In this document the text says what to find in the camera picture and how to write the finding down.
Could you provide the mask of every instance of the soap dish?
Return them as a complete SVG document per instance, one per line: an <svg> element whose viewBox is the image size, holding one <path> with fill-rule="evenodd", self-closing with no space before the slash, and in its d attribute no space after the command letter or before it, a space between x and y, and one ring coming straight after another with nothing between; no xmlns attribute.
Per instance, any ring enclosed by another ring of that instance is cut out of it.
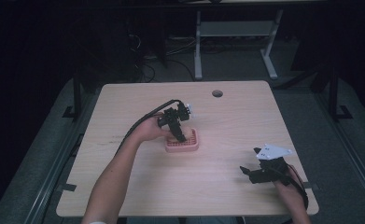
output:
<svg viewBox="0 0 365 224"><path fill-rule="evenodd" d="M199 148L199 136L195 129L191 129L193 135L190 139L186 140L183 143L180 142L165 142L165 150L167 152L186 152L186 151L195 151Z"/></svg>

